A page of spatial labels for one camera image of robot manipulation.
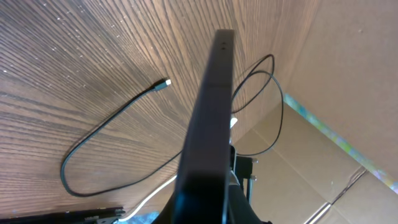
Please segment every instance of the wooden surface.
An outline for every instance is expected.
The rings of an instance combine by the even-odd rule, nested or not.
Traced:
[[[322,2],[287,89],[395,181],[397,11],[394,0]]]
[[[170,77],[170,87],[115,119],[72,157],[66,170],[71,188],[79,192],[140,179],[181,150],[215,30],[236,31],[235,86],[269,53],[276,57],[276,77],[286,86],[317,4],[1,1],[0,217],[135,206],[173,175],[178,161],[127,189],[76,198],[59,178],[65,153],[128,99]],[[234,107],[252,97],[266,78],[251,78]],[[272,84],[236,114],[234,141],[279,97]]]

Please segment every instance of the cardboard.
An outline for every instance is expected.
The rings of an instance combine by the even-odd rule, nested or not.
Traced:
[[[250,147],[259,148],[267,143],[254,131],[248,132],[235,145],[240,153]],[[325,203],[325,200],[291,168],[275,151],[257,157],[253,174],[252,208],[263,221],[273,223],[304,223]]]
[[[287,88],[395,181],[397,10],[395,0],[322,1]]]
[[[326,213],[317,224],[351,224],[345,219],[336,208],[331,207],[329,212]]]
[[[350,223],[398,223],[398,195],[370,173],[334,206]]]
[[[270,144],[275,139],[279,121],[280,106],[277,106],[254,130]],[[333,201],[361,167],[287,105],[282,132],[274,149],[328,202]]]

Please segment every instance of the wooden desk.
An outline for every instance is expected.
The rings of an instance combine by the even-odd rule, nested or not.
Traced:
[[[176,170],[90,198],[68,195],[60,163],[71,146],[155,81],[172,85],[139,100],[70,160],[79,192],[145,176],[182,148],[213,34],[236,31],[235,86],[265,54],[286,86],[317,9],[299,1],[1,1],[0,217],[135,206]],[[253,77],[243,105],[267,77]],[[236,141],[280,100],[270,87],[237,114]]]

